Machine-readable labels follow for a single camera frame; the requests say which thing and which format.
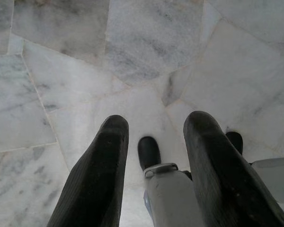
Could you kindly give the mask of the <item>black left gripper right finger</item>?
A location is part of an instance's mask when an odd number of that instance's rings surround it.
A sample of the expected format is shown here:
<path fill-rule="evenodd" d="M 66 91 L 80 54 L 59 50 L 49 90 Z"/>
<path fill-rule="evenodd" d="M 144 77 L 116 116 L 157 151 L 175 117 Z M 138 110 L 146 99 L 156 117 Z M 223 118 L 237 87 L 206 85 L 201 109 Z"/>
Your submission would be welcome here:
<path fill-rule="evenodd" d="M 284 212 L 207 112 L 183 128 L 195 194 L 208 227 L 284 227 Z"/>

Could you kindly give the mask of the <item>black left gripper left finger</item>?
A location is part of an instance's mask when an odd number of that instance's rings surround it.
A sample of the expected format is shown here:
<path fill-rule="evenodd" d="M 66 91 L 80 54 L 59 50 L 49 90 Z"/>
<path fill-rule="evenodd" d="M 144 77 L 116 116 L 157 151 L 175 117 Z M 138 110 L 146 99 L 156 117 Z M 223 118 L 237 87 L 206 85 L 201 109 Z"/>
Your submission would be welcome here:
<path fill-rule="evenodd" d="M 119 226 L 128 144 L 126 119 L 107 117 L 70 171 L 49 227 Z"/>

